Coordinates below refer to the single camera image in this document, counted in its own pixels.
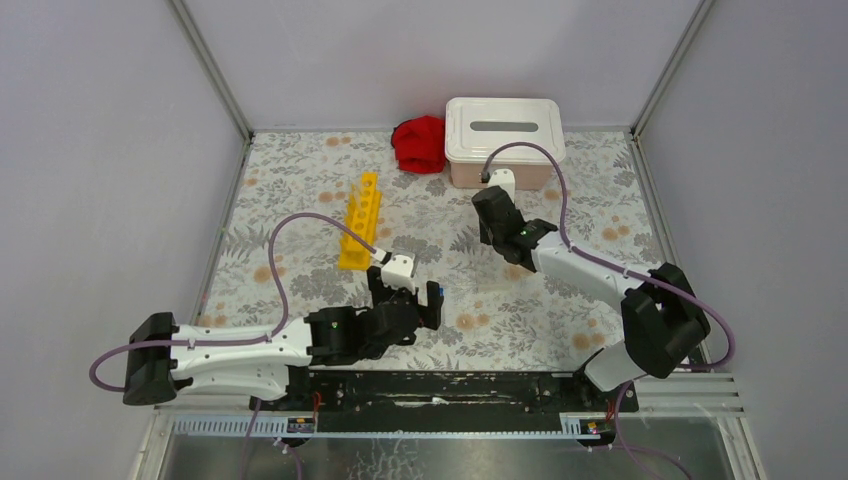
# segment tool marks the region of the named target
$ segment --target gray wall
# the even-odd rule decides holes
[[[189,0],[257,128],[390,127],[452,97],[629,125],[698,0]]]
[[[165,2],[2,3],[0,478],[126,477],[150,409],[88,366],[189,318],[240,147]]]
[[[775,479],[845,478],[846,18],[838,0],[717,2],[644,137]]]

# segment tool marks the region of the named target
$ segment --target yellow test tube rack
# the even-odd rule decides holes
[[[365,172],[359,185],[353,184],[345,215],[345,225],[354,233],[373,245],[377,238],[377,217],[380,213],[380,199],[383,195],[377,190],[377,174]],[[368,270],[371,265],[371,253],[343,233],[339,268],[342,270]]]

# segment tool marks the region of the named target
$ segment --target patterned mat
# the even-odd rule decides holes
[[[455,189],[448,170],[397,169],[389,132],[261,133],[245,167],[211,289],[197,322],[209,327],[274,324],[282,308],[267,263],[270,231],[285,216],[315,211],[342,219],[350,184],[379,175],[383,194],[376,244],[414,252],[419,284],[445,289],[443,325],[419,330],[411,347],[391,347],[356,369],[573,370],[621,339],[620,317],[568,283],[509,265],[479,243],[476,190]],[[624,134],[566,133],[568,231],[629,266],[656,265],[651,232]],[[525,218],[556,223],[562,201],[552,177],[520,191]],[[275,268],[293,316],[339,305],[369,305],[364,272],[338,270],[339,232],[298,220],[280,233]]]

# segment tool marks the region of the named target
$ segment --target red cloth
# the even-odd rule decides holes
[[[405,172],[439,173],[445,169],[445,121],[424,116],[395,128],[392,146]]]

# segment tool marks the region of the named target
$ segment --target cable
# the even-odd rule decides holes
[[[312,394],[312,428],[316,428],[316,421],[318,416],[318,409],[321,408],[321,398],[320,392],[315,392]]]
[[[297,468],[297,480],[303,480],[303,460],[300,459],[300,454],[297,453],[297,449],[286,445],[286,448],[283,451],[292,454],[292,457],[294,457],[294,466]]]
[[[302,212],[295,213],[294,215],[289,215],[284,218],[280,223],[274,227],[274,230],[271,232],[271,238],[269,240],[268,245],[268,262],[271,267],[271,276],[274,278],[274,283],[277,285],[277,291],[280,293],[280,300],[283,303],[283,316],[280,319],[280,323],[277,324],[276,327],[271,331],[270,336],[275,336],[280,333],[283,328],[285,328],[286,323],[289,319],[289,302],[286,297],[286,291],[283,288],[283,283],[280,281],[280,275],[277,273],[276,263],[274,262],[274,242],[277,240],[277,234],[280,233],[280,230],[287,224],[291,223],[294,220],[299,218],[317,218],[318,220],[323,220],[330,225],[342,230],[344,233],[350,235],[354,240],[359,242],[360,245],[365,247],[370,253],[375,253],[377,250],[368,244],[362,237],[355,234],[351,229],[342,224],[341,222],[334,220],[326,215],[321,215],[320,213],[312,213],[312,212]],[[194,345],[197,347],[244,347],[248,345],[256,345],[258,343],[263,343],[268,340],[266,335],[262,335],[255,338],[246,338],[242,340],[197,340],[194,342]],[[130,343],[127,345],[121,345],[120,347],[113,348],[103,355],[99,356],[88,369],[88,378],[91,380],[91,383],[96,385],[97,387],[109,391],[109,392],[123,392],[124,387],[120,387],[117,385],[110,385],[108,383],[103,382],[97,376],[97,369],[100,365],[106,360],[118,355],[120,353],[128,352],[131,350],[138,350],[140,348],[151,348],[151,347],[188,347],[191,346],[188,340],[147,340],[144,342],[136,342]]]
[[[637,451],[636,450],[637,448],[640,449],[640,450],[643,450],[643,451],[649,451],[652,455],[657,455],[657,456],[661,456],[662,458],[665,458],[666,460],[673,463],[675,467],[680,469],[680,471],[683,472],[684,475],[686,475],[686,478],[688,478],[689,480],[692,480],[693,477],[692,477],[692,474],[689,472],[689,470],[687,470],[686,467],[683,466],[683,464],[681,464],[680,462],[677,462],[676,460],[671,458],[671,456],[669,456],[668,454],[663,453],[659,450],[654,450],[652,448],[631,447],[624,440],[624,435],[621,431],[621,421],[619,419],[618,413],[621,411],[621,401],[622,401],[622,399],[624,399],[624,394],[627,393],[627,389],[630,388],[631,385],[633,385],[633,380],[628,380],[627,382],[625,382],[624,385],[621,386],[621,390],[618,392],[618,397],[615,399],[615,409],[614,409],[615,413],[613,414],[613,418],[615,419],[615,431],[618,434],[618,440],[621,443],[620,447],[625,452],[627,452],[627,455],[630,457],[631,460],[633,460],[633,463],[635,463],[636,466],[638,466],[640,469],[642,469],[643,472],[647,473],[649,476],[655,478],[656,480],[663,480],[663,478],[661,476],[659,476],[659,474],[657,474],[656,472],[654,472],[653,470],[648,468],[638,458],[636,458],[636,455],[634,455],[633,452]]]
[[[250,423],[247,424],[247,433],[244,434],[244,443],[241,446],[241,463],[239,464],[239,478],[244,480],[247,478],[247,446],[250,443],[250,432],[253,431],[253,426],[256,425],[256,417],[259,416],[259,409],[262,407],[262,400],[256,399],[256,406],[253,407],[253,416],[250,417]]]
[[[565,449],[561,449],[561,450],[558,450],[558,451],[561,451],[561,452],[595,453],[595,452],[609,452],[609,451],[612,451],[612,450],[623,451],[624,447],[622,447],[621,445],[607,445],[606,447],[594,447],[592,449],[588,449],[588,448],[584,448],[584,447],[574,447],[574,448],[565,448]],[[630,450],[632,450],[636,453],[641,453],[643,455],[651,455],[651,456],[654,456],[654,457],[661,458],[661,459],[667,461],[668,463],[674,465],[675,467],[677,467],[677,469],[680,470],[680,472],[683,473],[683,475],[686,475],[686,478],[688,478],[688,479],[693,478],[691,472],[689,472],[689,470],[687,470],[686,467],[683,466],[682,463],[680,463],[680,461],[678,461],[676,458],[672,457],[671,455],[669,455],[665,452],[661,452],[659,450],[655,450],[653,448],[648,448],[648,447],[630,447]]]
[[[297,448],[287,444],[285,440],[283,440],[283,437],[276,437],[273,440],[275,447],[279,443],[283,444],[282,453],[288,452],[292,454],[292,457],[294,457],[294,466],[297,468],[297,480],[303,480],[303,461],[300,459],[300,454],[297,453]]]
[[[690,370],[709,370],[711,368],[722,367],[722,366],[726,365],[728,362],[730,362],[730,360],[736,354],[736,337],[733,335],[733,331],[730,329],[730,325],[727,323],[727,321],[724,319],[724,317],[719,315],[719,313],[716,312],[712,307],[710,307],[709,305],[707,305],[703,301],[699,300],[694,295],[691,295],[688,292],[685,292],[685,291],[675,287],[674,285],[670,285],[670,284],[663,282],[661,280],[657,280],[657,279],[655,279],[655,278],[653,278],[649,275],[645,275],[643,273],[630,271],[630,270],[625,269],[624,267],[622,267],[620,265],[617,265],[617,264],[612,263],[610,261],[604,260],[603,258],[596,257],[596,256],[592,255],[591,253],[584,252],[583,250],[578,248],[576,245],[573,245],[571,240],[568,238],[568,232],[566,231],[566,228],[565,228],[565,216],[566,216],[566,210],[567,210],[567,206],[568,206],[568,187],[566,186],[566,183],[565,183],[565,175],[562,173],[562,169],[560,168],[559,164],[556,162],[556,160],[554,160],[554,157],[551,156],[551,154],[547,150],[540,147],[539,145],[536,145],[535,143],[530,143],[530,142],[512,142],[512,143],[507,143],[506,145],[502,145],[502,146],[496,148],[492,153],[490,153],[489,157],[486,159],[486,163],[483,164],[483,170],[480,174],[483,181],[488,181],[488,179],[491,175],[489,173],[489,166],[492,164],[492,161],[495,159],[495,155],[497,155],[498,153],[500,153],[500,152],[502,152],[502,151],[504,151],[508,148],[513,148],[513,147],[529,147],[529,148],[536,149],[539,152],[541,152],[548,159],[549,162],[551,162],[551,165],[553,165],[554,170],[556,171],[557,177],[559,178],[560,189],[562,190],[562,210],[560,210],[560,212],[559,212],[559,235],[560,235],[560,238],[562,238],[563,243],[565,243],[565,246],[568,247],[569,250],[573,251],[578,256],[585,258],[586,260],[589,260],[590,262],[594,262],[594,263],[601,265],[602,267],[606,267],[606,268],[608,268],[608,269],[610,269],[614,272],[623,274],[625,276],[627,276],[627,275],[632,276],[633,278],[636,278],[636,279],[641,280],[643,282],[650,283],[651,285],[654,285],[656,287],[662,288],[663,290],[671,292],[671,293],[677,295],[678,297],[688,301],[689,303],[694,304],[695,306],[697,306],[701,310],[707,312],[711,317],[713,317],[713,319],[716,321],[716,323],[719,324],[721,329],[724,331],[725,336],[727,337],[727,352],[725,353],[724,357],[722,357],[717,362],[707,363],[707,364],[704,364],[704,365],[680,364],[679,365],[680,368],[686,368],[686,369],[690,369]]]

